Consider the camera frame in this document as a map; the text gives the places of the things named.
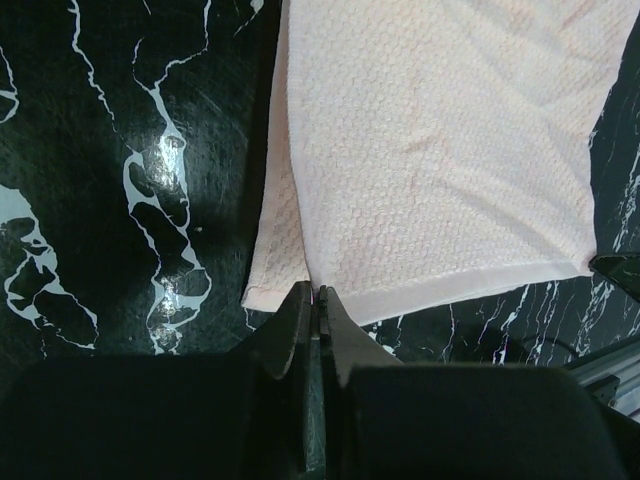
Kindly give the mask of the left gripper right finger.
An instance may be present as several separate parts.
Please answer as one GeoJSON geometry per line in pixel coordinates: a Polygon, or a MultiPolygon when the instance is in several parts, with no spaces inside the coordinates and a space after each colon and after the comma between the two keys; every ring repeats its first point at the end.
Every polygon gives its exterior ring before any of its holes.
{"type": "Polygon", "coordinates": [[[318,293],[330,479],[624,479],[595,399],[555,368],[405,364],[318,293]]]}

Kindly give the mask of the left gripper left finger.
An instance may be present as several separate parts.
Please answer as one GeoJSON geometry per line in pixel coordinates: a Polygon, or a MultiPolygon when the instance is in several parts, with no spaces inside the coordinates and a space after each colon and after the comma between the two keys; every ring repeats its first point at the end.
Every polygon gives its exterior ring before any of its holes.
{"type": "Polygon", "coordinates": [[[226,353],[58,357],[1,405],[5,479],[295,479],[306,466],[313,294],[226,353]]]}

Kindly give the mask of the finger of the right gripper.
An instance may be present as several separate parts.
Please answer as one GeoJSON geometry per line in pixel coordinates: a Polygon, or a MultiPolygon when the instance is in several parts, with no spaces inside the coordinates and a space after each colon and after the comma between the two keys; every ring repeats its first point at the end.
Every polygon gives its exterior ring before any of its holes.
{"type": "Polygon", "coordinates": [[[619,287],[633,300],[640,301],[640,255],[638,253],[596,255],[589,262],[589,267],[619,287]]]}

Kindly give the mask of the pale pink towel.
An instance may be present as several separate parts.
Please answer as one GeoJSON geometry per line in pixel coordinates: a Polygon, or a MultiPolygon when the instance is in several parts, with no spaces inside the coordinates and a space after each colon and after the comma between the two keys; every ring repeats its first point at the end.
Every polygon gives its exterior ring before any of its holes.
{"type": "Polygon", "coordinates": [[[589,138],[635,1],[287,1],[245,308],[365,325],[586,277],[589,138]]]}

